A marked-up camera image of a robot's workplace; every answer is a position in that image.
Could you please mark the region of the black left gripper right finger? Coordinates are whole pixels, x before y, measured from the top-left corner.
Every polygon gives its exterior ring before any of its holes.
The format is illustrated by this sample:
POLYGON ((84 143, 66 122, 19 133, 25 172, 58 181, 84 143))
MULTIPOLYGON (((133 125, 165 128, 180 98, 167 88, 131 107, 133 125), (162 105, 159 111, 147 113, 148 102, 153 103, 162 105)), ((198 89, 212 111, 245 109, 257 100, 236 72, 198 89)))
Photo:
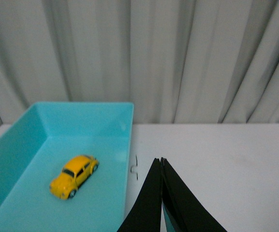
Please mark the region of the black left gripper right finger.
POLYGON ((167 159, 161 158, 162 205, 168 232, 224 232, 167 159))

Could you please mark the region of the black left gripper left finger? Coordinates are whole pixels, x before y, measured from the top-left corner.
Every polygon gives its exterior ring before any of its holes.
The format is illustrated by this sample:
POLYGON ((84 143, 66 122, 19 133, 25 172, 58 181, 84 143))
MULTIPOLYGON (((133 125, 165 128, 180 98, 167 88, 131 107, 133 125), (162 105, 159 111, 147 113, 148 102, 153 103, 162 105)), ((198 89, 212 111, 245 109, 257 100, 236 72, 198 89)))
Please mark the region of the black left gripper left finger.
POLYGON ((159 232, 162 213, 161 162, 155 158, 119 232, 159 232))

